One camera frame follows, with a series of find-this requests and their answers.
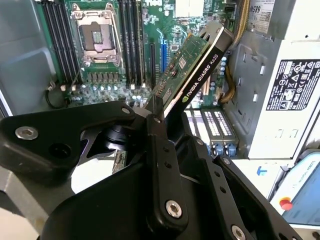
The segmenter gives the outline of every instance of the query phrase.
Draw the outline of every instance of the blue arrow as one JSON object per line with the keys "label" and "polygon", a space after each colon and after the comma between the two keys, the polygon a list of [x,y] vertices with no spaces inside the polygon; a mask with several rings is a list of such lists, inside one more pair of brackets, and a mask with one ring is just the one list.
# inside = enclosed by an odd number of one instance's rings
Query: blue arrow
{"label": "blue arrow", "polygon": [[258,174],[258,176],[264,176],[266,175],[266,173],[268,172],[267,170],[262,170],[262,167],[258,167],[258,171],[256,171],[256,174]]}

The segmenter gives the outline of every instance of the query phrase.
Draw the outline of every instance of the capacitor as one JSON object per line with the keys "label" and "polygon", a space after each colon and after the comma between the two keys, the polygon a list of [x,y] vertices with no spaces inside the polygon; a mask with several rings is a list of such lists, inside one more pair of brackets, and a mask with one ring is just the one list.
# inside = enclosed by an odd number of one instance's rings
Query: capacitor
{"label": "capacitor", "polygon": [[61,86],[60,86],[60,90],[61,90],[62,92],[65,92],[65,91],[67,90],[67,86],[66,86],[66,85],[61,85]]}
{"label": "capacitor", "polygon": [[237,147],[233,143],[229,143],[224,146],[225,155],[229,157],[235,157],[237,155]]}
{"label": "capacitor", "polygon": [[178,73],[178,68],[176,68],[175,70],[173,70],[173,72],[171,72],[171,76],[172,77],[174,77],[174,76],[176,76],[177,75],[177,73]]}

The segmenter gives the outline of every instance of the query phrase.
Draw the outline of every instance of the motherboard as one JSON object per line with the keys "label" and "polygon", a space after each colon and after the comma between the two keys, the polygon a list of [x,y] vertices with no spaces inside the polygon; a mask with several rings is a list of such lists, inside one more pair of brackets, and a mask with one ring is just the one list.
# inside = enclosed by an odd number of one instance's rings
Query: motherboard
{"label": "motherboard", "polygon": [[[56,0],[37,7],[70,106],[120,100],[142,107],[190,35],[197,36],[211,21],[233,29],[236,5],[225,0]],[[195,104],[218,104],[224,61]]]}

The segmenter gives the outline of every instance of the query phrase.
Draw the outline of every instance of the black cable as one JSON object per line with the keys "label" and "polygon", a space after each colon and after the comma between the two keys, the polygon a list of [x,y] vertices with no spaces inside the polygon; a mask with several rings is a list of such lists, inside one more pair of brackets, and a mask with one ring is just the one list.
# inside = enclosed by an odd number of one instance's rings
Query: black cable
{"label": "black cable", "polygon": [[50,99],[49,99],[49,90],[45,90],[45,100],[46,100],[46,103],[49,105],[50,108],[52,109],[64,109],[66,108],[67,106],[66,105],[62,105],[62,106],[54,106],[51,102],[50,102]]}

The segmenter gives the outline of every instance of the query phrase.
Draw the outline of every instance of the red button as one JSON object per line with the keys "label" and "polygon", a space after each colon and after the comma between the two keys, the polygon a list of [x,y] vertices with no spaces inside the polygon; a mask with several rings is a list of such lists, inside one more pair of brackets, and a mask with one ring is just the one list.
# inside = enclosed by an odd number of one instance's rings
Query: red button
{"label": "red button", "polygon": [[280,201],[280,207],[283,209],[283,210],[286,210],[286,211],[289,211],[292,209],[294,205],[288,200],[288,199],[282,199]]}

